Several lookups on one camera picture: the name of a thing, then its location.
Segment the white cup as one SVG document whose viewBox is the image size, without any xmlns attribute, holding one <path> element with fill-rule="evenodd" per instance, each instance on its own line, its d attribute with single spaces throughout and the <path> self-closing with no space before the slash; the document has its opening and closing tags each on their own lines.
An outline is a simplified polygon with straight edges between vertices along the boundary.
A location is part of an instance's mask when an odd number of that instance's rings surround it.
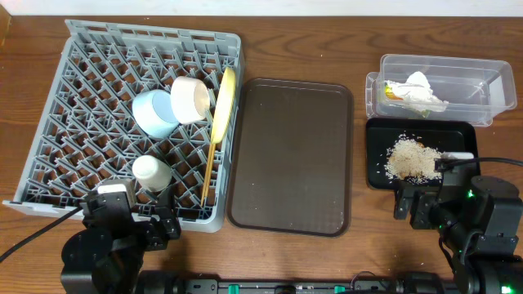
<svg viewBox="0 0 523 294">
<path fill-rule="evenodd" d="M 171 168 L 151 155 L 142 155 L 132 164 L 132 174 L 138 183 L 151 192 L 160 192 L 171 182 Z"/>
</svg>

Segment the light blue bowl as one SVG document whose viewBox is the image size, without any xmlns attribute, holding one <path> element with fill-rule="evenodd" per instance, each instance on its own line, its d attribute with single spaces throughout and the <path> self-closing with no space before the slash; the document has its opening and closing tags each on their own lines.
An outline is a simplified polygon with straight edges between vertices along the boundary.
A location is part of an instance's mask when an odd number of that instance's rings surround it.
<svg viewBox="0 0 523 294">
<path fill-rule="evenodd" d="M 156 138 L 170 136 L 180 124 L 172 112 L 171 96 L 163 90 L 138 94 L 132 100 L 132 115 L 142 131 Z"/>
</svg>

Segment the white paper waste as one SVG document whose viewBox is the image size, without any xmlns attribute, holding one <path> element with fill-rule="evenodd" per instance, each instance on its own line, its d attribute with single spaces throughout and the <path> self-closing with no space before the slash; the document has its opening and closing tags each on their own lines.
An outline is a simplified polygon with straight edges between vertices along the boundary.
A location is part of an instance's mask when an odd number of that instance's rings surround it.
<svg viewBox="0 0 523 294">
<path fill-rule="evenodd" d="M 449 102 L 439 99 L 426 75 L 420 71 L 409 75 L 405 82 L 384 82 L 384 94 L 389 100 L 399 101 L 400 106 L 427 118 L 429 114 L 444 112 Z"/>
</svg>

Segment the yellow round plate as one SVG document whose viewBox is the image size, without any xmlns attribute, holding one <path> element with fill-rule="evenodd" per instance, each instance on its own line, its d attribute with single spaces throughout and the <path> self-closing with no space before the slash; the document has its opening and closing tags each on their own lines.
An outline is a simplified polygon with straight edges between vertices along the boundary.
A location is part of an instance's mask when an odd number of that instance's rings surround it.
<svg viewBox="0 0 523 294">
<path fill-rule="evenodd" d="M 212 119 L 211 143 L 220 143 L 229 123 L 230 114 L 235 98 L 236 75 L 232 68 L 226 68 L 222 76 L 217 103 Z"/>
</svg>

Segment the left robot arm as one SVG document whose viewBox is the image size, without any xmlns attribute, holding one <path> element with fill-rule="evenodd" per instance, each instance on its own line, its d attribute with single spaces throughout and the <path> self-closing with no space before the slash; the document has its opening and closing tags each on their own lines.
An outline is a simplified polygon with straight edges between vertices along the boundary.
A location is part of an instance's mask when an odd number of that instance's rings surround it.
<svg viewBox="0 0 523 294">
<path fill-rule="evenodd" d="M 136 195 L 127 182 L 106 183 L 81 203 L 85 229 L 64 245 L 60 274 L 68 293 L 184 293 L 175 274 L 143 271 L 146 252 L 167 248 L 181 236 L 173 198 L 163 191 L 154 207 L 157 219 L 136 221 Z"/>
</svg>

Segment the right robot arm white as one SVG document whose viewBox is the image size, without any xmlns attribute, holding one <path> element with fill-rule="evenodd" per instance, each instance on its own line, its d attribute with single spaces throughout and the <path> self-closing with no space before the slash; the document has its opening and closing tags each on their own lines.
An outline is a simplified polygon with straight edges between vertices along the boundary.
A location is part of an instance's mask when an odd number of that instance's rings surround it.
<svg viewBox="0 0 523 294">
<path fill-rule="evenodd" d="M 481 161 L 437 159 L 439 186 L 397 180 L 394 217 L 438 231 L 461 293 L 520 293 L 522 258 L 515 250 L 522 200 L 514 184 L 481 175 Z"/>
</svg>

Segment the clear plastic waste bin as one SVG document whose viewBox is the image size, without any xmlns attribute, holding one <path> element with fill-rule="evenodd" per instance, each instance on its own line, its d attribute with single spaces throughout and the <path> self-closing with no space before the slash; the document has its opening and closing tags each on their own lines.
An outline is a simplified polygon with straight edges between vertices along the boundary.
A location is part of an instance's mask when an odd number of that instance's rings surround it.
<svg viewBox="0 0 523 294">
<path fill-rule="evenodd" d="M 400 98 L 395 85 L 425 86 L 436 101 Z M 366 77 L 368 118 L 462 121 L 488 127 L 517 107 L 512 67 L 502 60 L 387 54 Z"/>
</svg>

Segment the pile of rice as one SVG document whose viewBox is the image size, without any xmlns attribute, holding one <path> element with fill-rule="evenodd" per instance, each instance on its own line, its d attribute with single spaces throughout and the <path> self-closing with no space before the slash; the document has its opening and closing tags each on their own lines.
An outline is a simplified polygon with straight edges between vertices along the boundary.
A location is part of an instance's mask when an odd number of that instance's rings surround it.
<svg viewBox="0 0 523 294">
<path fill-rule="evenodd" d="M 435 170 L 435 161 L 441 155 L 438 149 L 418 141 L 418 137 L 401 134 L 394 145 L 387 149 L 385 175 L 389 180 L 406 180 L 413 185 L 439 181 L 442 175 Z"/>
</svg>

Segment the black rectangular tray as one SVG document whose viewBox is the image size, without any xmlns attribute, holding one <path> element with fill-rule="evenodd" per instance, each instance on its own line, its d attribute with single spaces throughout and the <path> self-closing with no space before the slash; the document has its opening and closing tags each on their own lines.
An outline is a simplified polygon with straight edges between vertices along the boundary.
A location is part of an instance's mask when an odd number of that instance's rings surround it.
<svg viewBox="0 0 523 294">
<path fill-rule="evenodd" d="M 385 166 L 400 139 L 413 139 L 440 152 L 478 155 L 475 129 L 467 122 L 371 118 L 365 130 L 367 180 L 374 189 L 394 189 L 394 181 L 386 175 Z"/>
</svg>

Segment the grey plastic dish rack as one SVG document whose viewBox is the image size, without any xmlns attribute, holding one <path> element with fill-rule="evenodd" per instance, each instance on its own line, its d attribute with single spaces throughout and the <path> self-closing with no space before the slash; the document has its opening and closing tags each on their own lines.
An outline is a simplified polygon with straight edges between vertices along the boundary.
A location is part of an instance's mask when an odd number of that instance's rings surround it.
<svg viewBox="0 0 523 294">
<path fill-rule="evenodd" d="M 136 124 L 132 100 L 147 91 L 169 91 L 181 76 L 201 80 L 217 95 L 226 69 L 244 73 L 240 37 L 85 20 L 66 24 L 70 36 L 7 206 L 27 215 L 63 216 L 103 181 L 131 179 L 133 162 L 151 155 L 172 169 L 171 196 L 182 229 L 217 232 L 225 218 L 234 126 L 217 146 L 203 198 L 211 118 L 154 138 Z"/>
</svg>

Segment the dark brown serving tray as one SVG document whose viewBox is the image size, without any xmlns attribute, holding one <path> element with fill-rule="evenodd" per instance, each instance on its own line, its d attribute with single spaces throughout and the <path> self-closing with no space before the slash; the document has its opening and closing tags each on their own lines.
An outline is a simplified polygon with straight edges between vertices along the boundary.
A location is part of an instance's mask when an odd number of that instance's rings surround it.
<svg viewBox="0 0 523 294">
<path fill-rule="evenodd" d="M 351 223 L 353 96 L 342 85 L 244 84 L 226 215 L 241 229 L 337 238 Z"/>
</svg>

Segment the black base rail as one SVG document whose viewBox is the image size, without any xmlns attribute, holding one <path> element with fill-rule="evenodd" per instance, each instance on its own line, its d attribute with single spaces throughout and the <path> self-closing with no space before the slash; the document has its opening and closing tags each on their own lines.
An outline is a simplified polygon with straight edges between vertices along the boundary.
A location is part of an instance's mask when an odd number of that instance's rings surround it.
<svg viewBox="0 0 523 294">
<path fill-rule="evenodd" d="M 408 272 L 397 277 L 378 276 L 370 271 L 348 280 L 227 280 L 216 276 L 184 278 L 173 272 L 144 271 L 133 293 L 147 294 L 350 294 L 424 293 L 458 294 L 454 283 L 427 272 Z"/>
</svg>

